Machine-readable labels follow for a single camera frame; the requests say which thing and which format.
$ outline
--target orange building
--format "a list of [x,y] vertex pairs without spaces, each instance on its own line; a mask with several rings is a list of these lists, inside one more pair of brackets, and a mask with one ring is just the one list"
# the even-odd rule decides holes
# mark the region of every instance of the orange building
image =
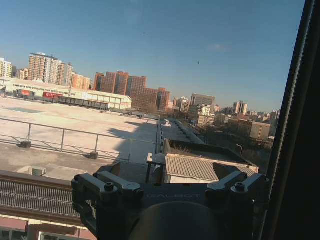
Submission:
[[76,89],[88,90],[90,87],[90,78],[79,74],[72,74],[71,86]]

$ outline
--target metal bracket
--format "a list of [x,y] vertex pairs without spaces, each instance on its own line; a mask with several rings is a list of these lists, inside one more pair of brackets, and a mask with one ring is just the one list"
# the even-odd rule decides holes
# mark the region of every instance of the metal bracket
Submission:
[[98,172],[95,176],[105,183],[114,183],[120,193],[128,199],[140,200],[144,196],[144,191],[138,183],[126,181],[107,171]]

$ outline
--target distant building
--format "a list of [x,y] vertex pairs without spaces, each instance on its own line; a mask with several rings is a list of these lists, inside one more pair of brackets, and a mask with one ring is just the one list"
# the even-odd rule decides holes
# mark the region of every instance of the distant building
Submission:
[[0,57],[0,77],[12,77],[12,63]]
[[233,106],[227,106],[223,109],[222,113],[224,114],[233,114],[234,113],[234,107]]
[[79,74],[72,74],[72,87],[76,89],[88,90],[90,86],[90,78]]
[[180,97],[180,98],[178,98],[176,100],[175,106],[178,107],[178,108],[181,108],[181,104],[182,103],[187,103],[187,102],[188,102],[188,98],[186,98],[185,96],[182,96],[182,97]]
[[17,77],[17,67],[16,66],[12,66],[11,77],[12,78],[16,78]]
[[[80,78],[80,75],[78,74],[74,74],[73,76],[74,78]],[[83,78],[88,79],[86,84],[88,87],[90,79],[87,77]],[[81,80],[75,81],[78,82],[78,86],[75,83],[77,88],[43,83],[41,81],[21,80],[11,77],[0,77],[0,83],[2,81],[5,82],[5,91],[9,96],[13,95],[17,91],[23,90],[24,92],[27,92],[27,94],[34,95],[37,100],[53,98],[53,96],[61,96],[78,100],[106,103],[108,104],[108,107],[112,109],[130,109],[132,105],[132,99],[129,96],[84,89],[87,87],[81,87],[82,84],[79,84]]]
[[173,106],[176,107],[177,106],[177,98],[173,99]]
[[[192,93],[190,105],[210,105],[214,106],[216,97]],[[214,113],[214,108],[210,109],[210,113]]]
[[213,115],[198,115],[196,117],[196,125],[212,125],[215,117]]
[[114,93],[120,95],[127,95],[129,73],[124,71],[117,71],[115,75]]
[[229,120],[230,128],[237,134],[255,140],[267,140],[270,124],[244,119]]
[[181,103],[180,112],[187,113],[188,110],[189,110],[189,102],[188,101],[183,101]]
[[247,111],[246,114],[250,115],[250,116],[257,116],[258,115],[256,111]]
[[174,102],[169,100],[168,101],[168,109],[172,109],[174,107]]
[[217,113],[214,117],[214,123],[217,125],[225,125],[232,119],[232,116],[224,113]]
[[238,101],[233,104],[233,114],[247,114],[248,104],[243,101]]
[[220,107],[219,107],[219,105],[214,105],[214,107],[213,107],[213,113],[216,113],[216,112],[220,112]]
[[18,79],[27,80],[28,79],[28,72],[29,72],[29,70],[26,67],[22,68],[22,69],[18,69],[16,77]]
[[71,65],[71,63],[65,64],[59,61],[56,84],[69,87],[71,85],[73,70],[74,67]]
[[203,115],[209,116],[211,112],[211,106],[205,104],[198,104],[198,105],[191,105],[189,107],[189,114],[190,115]]
[[147,77],[130,76],[128,72],[97,72],[93,89],[100,92],[126,95],[132,98],[132,107],[141,111],[166,111],[170,92],[165,88],[146,87]]
[[29,55],[28,80],[42,80],[47,84],[58,84],[58,65],[61,62],[45,53],[31,53]]

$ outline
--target rooftop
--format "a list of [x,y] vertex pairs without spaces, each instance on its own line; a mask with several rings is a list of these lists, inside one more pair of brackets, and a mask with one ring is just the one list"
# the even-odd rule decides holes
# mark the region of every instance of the rooftop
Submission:
[[166,172],[168,175],[195,178],[207,181],[219,181],[213,163],[220,163],[236,167],[239,171],[252,176],[255,172],[243,164],[226,163],[219,160],[198,159],[194,157],[167,156],[165,158]]

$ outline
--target red brick building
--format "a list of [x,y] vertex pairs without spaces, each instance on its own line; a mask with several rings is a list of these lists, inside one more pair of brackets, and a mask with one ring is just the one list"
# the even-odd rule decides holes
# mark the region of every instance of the red brick building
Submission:
[[117,71],[115,76],[114,94],[126,95],[129,73]]
[[141,111],[167,111],[170,92],[165,88],[147,88],[146,76],[130,76],[124,71],[107,72],[105,76],[97,72],[94,90],[127,95],[132,99],[132,108]]

